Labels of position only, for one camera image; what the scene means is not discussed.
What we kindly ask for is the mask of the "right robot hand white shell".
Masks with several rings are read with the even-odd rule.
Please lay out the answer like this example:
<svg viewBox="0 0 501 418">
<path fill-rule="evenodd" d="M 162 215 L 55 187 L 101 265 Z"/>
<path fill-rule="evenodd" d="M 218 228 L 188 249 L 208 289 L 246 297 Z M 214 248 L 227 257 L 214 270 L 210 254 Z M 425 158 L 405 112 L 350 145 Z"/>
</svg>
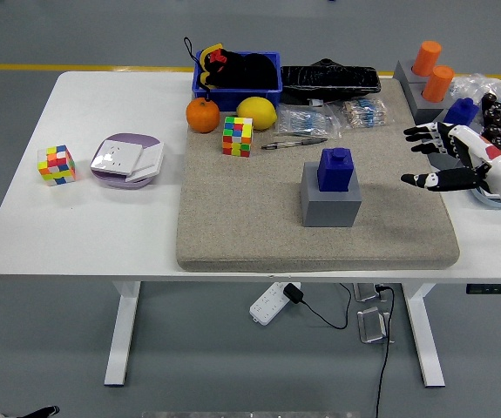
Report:
<svg viewBox="0 0 501 418">
<path fill-rule="evenodd" d="M 480 187 L 501 199 L 501 151 L 470 127 L 436 122 L 408 128 L 403 134 L 407 141 L 418 143 L 413 152 L 446 154 L 463 164 L 439 172 L 404 174 L 403 182 L 434 192 Z"/>
</svg>

